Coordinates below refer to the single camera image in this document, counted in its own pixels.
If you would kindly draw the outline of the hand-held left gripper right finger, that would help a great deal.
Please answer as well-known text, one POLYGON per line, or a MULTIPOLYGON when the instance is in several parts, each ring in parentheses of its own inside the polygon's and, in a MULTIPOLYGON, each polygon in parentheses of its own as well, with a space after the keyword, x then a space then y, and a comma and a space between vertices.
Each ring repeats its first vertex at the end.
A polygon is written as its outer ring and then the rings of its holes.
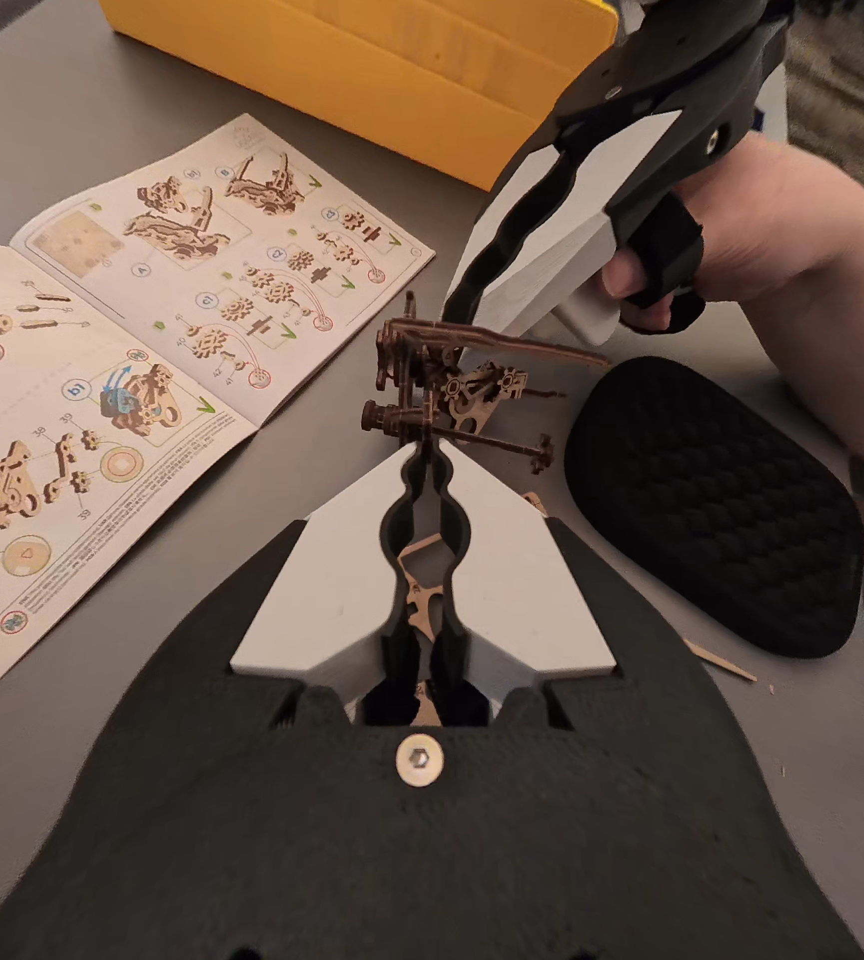
POLYGON ((469 634, 470 681, 549 681, 610 674, 616 660, 547 525, 526 498, 445 440, 447 492, 470 523, 452 576, 469 634))

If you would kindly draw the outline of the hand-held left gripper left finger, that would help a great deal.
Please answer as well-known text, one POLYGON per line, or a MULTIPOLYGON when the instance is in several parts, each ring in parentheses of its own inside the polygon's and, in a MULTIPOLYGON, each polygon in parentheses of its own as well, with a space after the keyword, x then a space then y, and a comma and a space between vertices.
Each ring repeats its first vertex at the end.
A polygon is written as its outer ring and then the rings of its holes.
POLYGON ((306 523, 230 661, 237 674, 383 677, 380 632, 397 578, 381 522, 402 498, 411 443, 324 503, 306 523))

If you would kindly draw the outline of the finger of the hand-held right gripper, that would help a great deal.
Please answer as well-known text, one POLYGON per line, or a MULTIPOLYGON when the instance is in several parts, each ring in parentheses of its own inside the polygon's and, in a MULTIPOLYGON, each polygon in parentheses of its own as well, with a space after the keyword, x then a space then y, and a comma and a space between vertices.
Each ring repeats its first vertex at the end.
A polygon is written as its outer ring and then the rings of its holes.
POLYGON ((471 325, 486 289, 509 270, 525 242, 567 199, 576 179, 574 160, 556 146, 528 154, 470 237, 473 257, 459 275, 441 312, 454 325, 471 325))
POLYGON ((601 269, 617 249, 606 205, 679 114, 645 116, 592 150, 562 205, 486 288, 475 314, 477 327, 524 335, 601 269))

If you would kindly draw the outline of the wooden legged model piece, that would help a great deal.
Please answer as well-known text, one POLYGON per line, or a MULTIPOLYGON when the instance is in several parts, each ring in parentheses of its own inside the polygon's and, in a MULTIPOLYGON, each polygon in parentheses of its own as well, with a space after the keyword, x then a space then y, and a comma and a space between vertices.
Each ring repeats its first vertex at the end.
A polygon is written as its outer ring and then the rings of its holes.
POLYGON ((433 690, 429 686, 430 658, 436 632, 432 620, 432 605, 435 598, 441 598, 443 586, 425 585, 407 565, 407 558, 418 554, 436 545, 442 545, 442 534, 436 533, 418 539, 405 546, 398 555, 397 562, 404 574, 408 586, 408 622, 419 643, 419 666, 414 690, 417 711, 412 721, 414 727, 441 727, 442 720, 438 714, 436 702, 432 696, 433 690))

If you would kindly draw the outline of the wooden gear mechanism model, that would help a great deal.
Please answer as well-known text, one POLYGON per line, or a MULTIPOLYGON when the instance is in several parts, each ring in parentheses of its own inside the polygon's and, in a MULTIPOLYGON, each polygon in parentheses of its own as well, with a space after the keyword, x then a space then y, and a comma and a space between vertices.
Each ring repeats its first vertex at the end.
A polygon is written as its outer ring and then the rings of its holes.
POLYGON ((525 354, 602 370, 612 366, 606 356, 593 350, 420 319, 414 291, 409 289, 403 314, 387 320, 376 334, 376 389, 382 391, 391 383, 398 392, 398 402, 366 402, 362 428, 379 430, 398 439, 401 446, 418 443, 425 457, 431 456, 433 439, 447 439, 527 457, 533 474, 544 472, 555 457, 548 435, 541 435, 536 445, 528 446, 484 436, 483 430, 502 402, 517 401, 525 395, 558 398, 560 392, 530 389, 525 370, 493 359, 463 370, 462 354, 468 350, 525 354))

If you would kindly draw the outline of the person's right forearm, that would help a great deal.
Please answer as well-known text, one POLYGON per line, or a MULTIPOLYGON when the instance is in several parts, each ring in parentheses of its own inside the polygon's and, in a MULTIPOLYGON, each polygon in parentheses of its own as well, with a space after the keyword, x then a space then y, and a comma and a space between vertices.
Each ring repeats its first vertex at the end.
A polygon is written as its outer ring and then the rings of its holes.
POLYGON ((803 150, 760 145, 791 241, 774 360, 809 411, 864 458, 864 186, 803 150))

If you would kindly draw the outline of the model instruction booklet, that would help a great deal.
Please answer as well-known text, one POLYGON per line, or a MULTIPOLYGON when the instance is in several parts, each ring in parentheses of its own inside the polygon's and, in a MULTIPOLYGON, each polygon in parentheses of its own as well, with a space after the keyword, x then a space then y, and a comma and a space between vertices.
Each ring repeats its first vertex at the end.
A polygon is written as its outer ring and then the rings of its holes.
POLYGON ((0 246, 0 679, 435 255, 247 114, 0 246))

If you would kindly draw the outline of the person's right hand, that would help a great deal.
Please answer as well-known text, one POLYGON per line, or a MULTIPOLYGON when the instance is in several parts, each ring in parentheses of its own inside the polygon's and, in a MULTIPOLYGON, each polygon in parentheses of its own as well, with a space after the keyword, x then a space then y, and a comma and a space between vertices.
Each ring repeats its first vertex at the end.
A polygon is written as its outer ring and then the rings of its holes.
MULTIPOLYGON (((736 301, 777 282, 781 269, 774 265, 770 246, 781 232, 778 203, 800 159, 789 144, 751 131, 723 159, 674 187, 674 196, 702 227, 702 263, 694 276, 700 297, 736 301)), ((626 327, 643 333, 666 331, 673 304, 681 300, 667 294, 649 307, 631 302, 645 289, 646 274, 628 246, 593 275, 592 284, 595 293, 619 307, 626 327)))

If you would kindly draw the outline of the yellow plastic bin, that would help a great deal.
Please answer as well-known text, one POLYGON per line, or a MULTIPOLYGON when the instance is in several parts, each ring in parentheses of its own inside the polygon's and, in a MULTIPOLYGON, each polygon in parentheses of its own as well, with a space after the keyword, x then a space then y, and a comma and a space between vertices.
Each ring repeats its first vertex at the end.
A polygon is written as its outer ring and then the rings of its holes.
POLYGON ((482 189, 615 41, 598 1, 102 1, 117 33, 482 189))

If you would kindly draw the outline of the black textured wrist rest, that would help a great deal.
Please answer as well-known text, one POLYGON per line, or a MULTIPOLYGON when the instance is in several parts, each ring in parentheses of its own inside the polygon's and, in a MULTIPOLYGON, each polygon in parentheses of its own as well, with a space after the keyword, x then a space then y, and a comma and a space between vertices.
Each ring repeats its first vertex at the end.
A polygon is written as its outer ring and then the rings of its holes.
POLYGON ((858 617, 864 528, 805 448, 688 366, 607 372, 563 455, 598 533, 740 639, 793 659, 841 650, 858 617))

